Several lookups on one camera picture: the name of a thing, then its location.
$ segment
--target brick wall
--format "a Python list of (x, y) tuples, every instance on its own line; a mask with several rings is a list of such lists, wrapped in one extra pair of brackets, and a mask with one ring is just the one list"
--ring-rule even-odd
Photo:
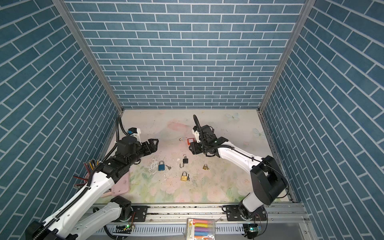
[(116, 109), (50, 0), (0, 1), (0, 239), (74, 193)]
[(265, 116), (320, 239), (384, 239), (384, 2), (317, 0)]
[(66, 1), (125, 108), (257, 108), (304, 0)]

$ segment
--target yellow marker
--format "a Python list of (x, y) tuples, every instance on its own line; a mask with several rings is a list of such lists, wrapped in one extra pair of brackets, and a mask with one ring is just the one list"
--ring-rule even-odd
[(208, 227), (206, 223), (195, 223), (195, 227)]

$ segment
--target table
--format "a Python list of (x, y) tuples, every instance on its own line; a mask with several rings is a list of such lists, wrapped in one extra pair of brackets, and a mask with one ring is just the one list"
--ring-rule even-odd
[[(238, 113), (238, 121), (233, 118), (235, 113)], [(131, 189), (122, 194), (123, 197), (132, 203), (239, 202), (252, 191), (249, 173), (216, 156), (192, 155), (187, 142), (179, 141), (181, 137), (194, 137), (191, 131), (195, 126), (193, 114), (201, 126), (213, 127), (218, 138), (223, 136), (254, 155), (272, 156), (256, 110), (125, 110), (124, 128), (140, 128), (141, 141), (157, 138), (159, 146), (156, 153), (143, 157), (139, 165), (130, 168)], [(112, 139), (108, 151), (116, 136)], [(180, 168), (184, 154), (189, 163)], [(159, 161), (164, 161), (165, 171), (158, 171)], [(204, 164), (209, 170), (203, 170)], [(183, 171), (189, 174), (190, 181), (180, 180)], [(111, 198), (99, 198), (96, 203), (108, 203)], [(288, 198), (276, 201), (288, 201)]]

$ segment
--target gold padlock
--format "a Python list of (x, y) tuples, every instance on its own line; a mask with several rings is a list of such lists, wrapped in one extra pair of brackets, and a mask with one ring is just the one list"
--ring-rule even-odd
[(181, 174), (181, 179), (180, 179), (181, 181), (184, 181), (184, 182), (186, 182), (187, 181), (187, 172), (183, 172), (182, 174)]

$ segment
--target robotic arm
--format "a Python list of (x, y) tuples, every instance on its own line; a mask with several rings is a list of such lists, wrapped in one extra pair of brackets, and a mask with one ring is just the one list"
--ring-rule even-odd
[[(126, 135), (121, 140), (119, 123)], [(131, 202), (117, 196), (104, 208), (79, 222), (92, 204), (117, 183), (133, 164), (140, 163), (142, 157), (156, 152), (159, 143), (158, 139), (141, 143), (140, 129), (130, 128), (128, 133), (125, 132), (119, 116), (116, 119), (116, 138), (115, 146), (91, 172), (88, 183), (42, 223), (32, 222), (25, 230), (26, 240), (85, 240), (111, 221), (127, 222), (132, 218)], [(108, 158), (116, 148), (116, 154)]]
[(273, 157), (255, 156), (236, 147), (224, 137), (217, 138), (212, 127), (208, 125), (201, 127), (196, 115), (193, 115), (193, 118), (196, 126), (192, 133), (197, 141), (189, 146), (192, 154), (204, 153), (207, 157), (221, 157), (250, 173), (253, 192), (239, 203), (238, 208), (244, 219), (253, 218), (257, 208), (263, 204), (270, 205), (288, 186)]

